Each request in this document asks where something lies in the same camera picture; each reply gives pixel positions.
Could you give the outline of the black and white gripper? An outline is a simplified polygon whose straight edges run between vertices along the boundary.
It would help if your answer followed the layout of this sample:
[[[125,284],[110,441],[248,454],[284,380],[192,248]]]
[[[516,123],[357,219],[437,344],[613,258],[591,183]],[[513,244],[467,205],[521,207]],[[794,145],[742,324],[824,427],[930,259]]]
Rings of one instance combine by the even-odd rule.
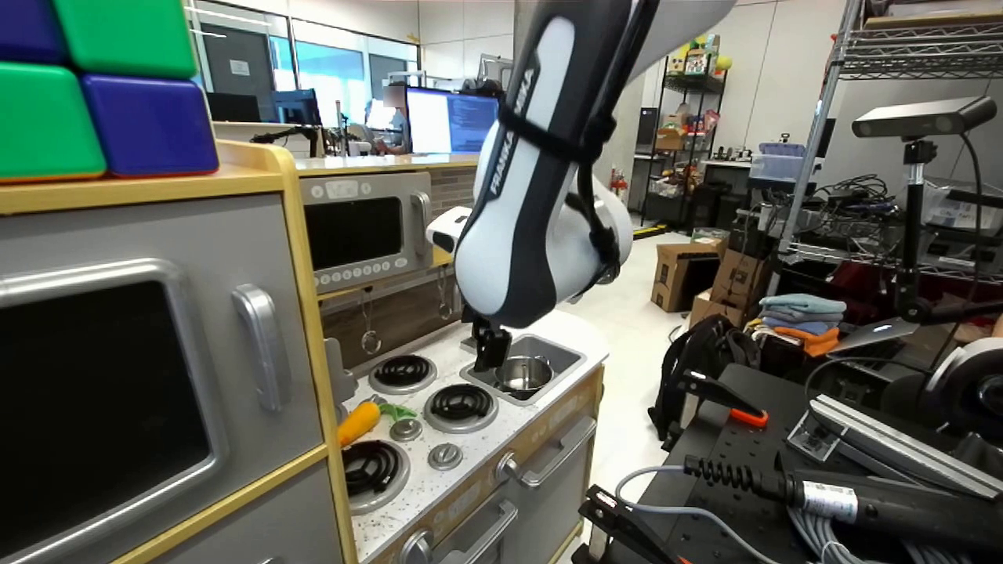
[[[473,324],[473,344],[476,344],[473,369],[486,374],[505,363],[510,347],[510,334],[491,324]]]

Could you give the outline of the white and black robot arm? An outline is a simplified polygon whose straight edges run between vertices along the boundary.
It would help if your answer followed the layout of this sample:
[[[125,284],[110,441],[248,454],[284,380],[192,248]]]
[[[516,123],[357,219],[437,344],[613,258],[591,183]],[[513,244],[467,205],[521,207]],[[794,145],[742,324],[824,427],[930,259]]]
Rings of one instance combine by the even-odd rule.
[[[507,361],[510,334],[617,278],[627,205],[594,176],[624,88],[716,28],[738,0],[543,0],[473,176],[473,205],[426,227],[450,255],[473,369]]]

